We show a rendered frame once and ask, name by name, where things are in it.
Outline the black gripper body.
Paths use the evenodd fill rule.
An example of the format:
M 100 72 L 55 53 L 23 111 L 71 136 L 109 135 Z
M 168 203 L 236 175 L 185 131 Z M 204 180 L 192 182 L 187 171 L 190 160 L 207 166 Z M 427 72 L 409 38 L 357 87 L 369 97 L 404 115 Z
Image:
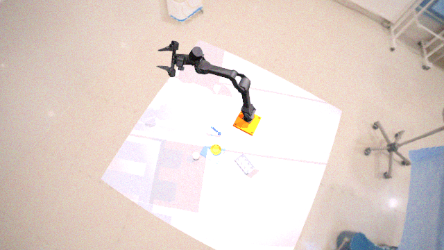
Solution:
M 173 45 L 173 52 L 172 52 L 172 59 L 171 59 L 171 73 L 169 74 L 170 77 L 174 77 L 176 75 L 176 69 L 174 68 L 175 65 L 177 65 L 177 58 L 178 58 L 178 53 L 176 53 L 176 50 L 178 50 L 179 47 L 179 43 L 172 40 L 171 41 L 172 45 Z M 185 59 L 185 62 L 187 64 L 188 58 Z

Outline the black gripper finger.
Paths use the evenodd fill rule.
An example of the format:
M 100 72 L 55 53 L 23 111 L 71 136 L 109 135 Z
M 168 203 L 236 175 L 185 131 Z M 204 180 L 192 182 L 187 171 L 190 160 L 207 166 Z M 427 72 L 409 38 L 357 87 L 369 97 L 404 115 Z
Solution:
M 162 49 L 158 49 L 158 51 L 173 51 L 173 45 L 170 44 L 169 46 L 162 48 Z
M 159 67 L 160 69 L 166 70 L 169 74 L 171 73 L 171 69 L 168 66 L 160 65 L 160 66 L 156 66 L 156 67 Z

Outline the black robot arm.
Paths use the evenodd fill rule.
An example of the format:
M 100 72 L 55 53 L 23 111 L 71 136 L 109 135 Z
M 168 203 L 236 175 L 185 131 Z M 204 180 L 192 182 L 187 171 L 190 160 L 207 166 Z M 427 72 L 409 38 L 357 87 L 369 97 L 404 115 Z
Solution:
M 178 54 L 176 65 L 178 67 L 178 71 L 185 70 L 183 65 L 186 65 L 185 59 L 187 58 L 187 65 L 191 65 L 192 67 L 194 66 L 197 74 L 214 74 L 223 78 L 228 78 L 230 81 L 232 81 L 234 88 L 242 95 L 243 106 L 241 107 L 241 112 L 244 115 L 242 119 L 250 124 L 255 118 L 255 113 L 257 111 L 256 107 L 254 107 L 250 100 L 250 79 L 244 74 L 239 74 L 239 72 L 234 69 L 226 69 L 210 64 L 210 62 L 206 61 L 202 49 L 198 46 L 193 47 L 187 56 Z M 237 76 L 241 77 L 239 84 L 236 80 Z

